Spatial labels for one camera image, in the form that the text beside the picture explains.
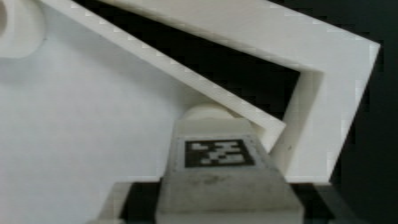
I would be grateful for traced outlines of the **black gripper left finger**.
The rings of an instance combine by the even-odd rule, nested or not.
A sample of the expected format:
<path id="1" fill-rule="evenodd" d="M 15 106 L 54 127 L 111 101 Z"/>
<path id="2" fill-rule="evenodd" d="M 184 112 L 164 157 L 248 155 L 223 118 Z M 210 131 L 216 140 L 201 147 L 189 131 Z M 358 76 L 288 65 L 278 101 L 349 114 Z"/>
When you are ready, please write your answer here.
<path id="1" fill-rule="evenodd" d="M 120 215 L 125 224 L 157 224 L 159 195 L 159 182 L 136 182 L 132 184 Z"/>

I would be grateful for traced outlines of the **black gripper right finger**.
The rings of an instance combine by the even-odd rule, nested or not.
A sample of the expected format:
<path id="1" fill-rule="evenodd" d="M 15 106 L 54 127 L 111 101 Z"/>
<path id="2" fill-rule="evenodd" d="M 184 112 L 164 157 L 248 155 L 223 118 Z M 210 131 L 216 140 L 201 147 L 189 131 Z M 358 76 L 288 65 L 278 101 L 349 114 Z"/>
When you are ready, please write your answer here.
<path id="1" fill-rule="evenodd" d="M 351 224 L 347 206 L 331 184 L 294 183 L 304 205 L 304 224 Z"/>

